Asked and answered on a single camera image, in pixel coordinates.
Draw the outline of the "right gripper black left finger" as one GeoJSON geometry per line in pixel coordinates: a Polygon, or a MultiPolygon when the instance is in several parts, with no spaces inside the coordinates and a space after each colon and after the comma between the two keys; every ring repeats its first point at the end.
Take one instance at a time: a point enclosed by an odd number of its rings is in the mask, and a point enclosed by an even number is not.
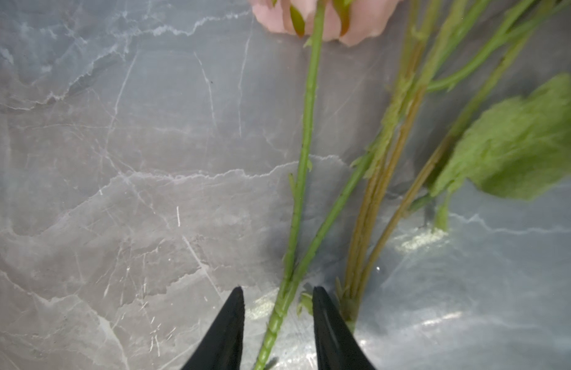
{"type": "Polygon", "coordinates": [[[245,299],[234,288],[182,370],[239,370],[245,329],[245,299]]]}

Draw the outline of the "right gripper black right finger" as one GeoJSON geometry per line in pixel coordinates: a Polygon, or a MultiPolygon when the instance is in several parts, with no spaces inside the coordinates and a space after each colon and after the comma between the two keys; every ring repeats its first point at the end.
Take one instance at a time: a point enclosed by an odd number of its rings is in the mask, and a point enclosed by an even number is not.
{"type": "Polygon", "coordinates": [[[322,286],[313,288],[312,315],[319,370],[375,370],[322,286]]]}

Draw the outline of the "pink peony flower stem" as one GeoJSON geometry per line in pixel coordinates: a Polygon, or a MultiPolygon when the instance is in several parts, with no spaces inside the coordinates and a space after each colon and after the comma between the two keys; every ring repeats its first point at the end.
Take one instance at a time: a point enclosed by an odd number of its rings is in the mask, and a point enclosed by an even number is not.
{"type": "MultiPolygon", "coordinates": [[[[408,2],[407,22],[411,2],[408,2]]],[[[312,313],[312,293],[299,293],[299,285],[301,285],[302,279],[305,277],[325,236],[346,206],[352,192],[361,182],[365,182],[367,185],[366,179],[359,177],[358,169],[355,166],[356,160],[359,159],[358,157],[353,162],[353,173],[336,198],[307,251],[303,257],[297,258],[296,249],[302,224],[306,180],[308,173],[312,170],[312,162],[309,155],[312,143],[322,44],[326,41],[334,41],[345,46],[354,46],[366,39],[381,35],[397,7],[398,2],[396,1],[253,1],[251,3],[251,10],[256,20],[269,32],[304,38],[306,45],[310,48],[302,116],[302,146],[299,154],[299,165],[296,173],[290,174],[288,177],[293,196],[293,211],[288,244],[283,257],[284,271],[278,295],[268,319],[265,337],[254,363],[254,367],[257,369],[267,367],[271,350],[275,345],[289,307],[292,304],[296,304],[299,309],[307,309],[312,313]]],[[[406,30],[407,23],[403,34],[403,43],[406,30]]]]}

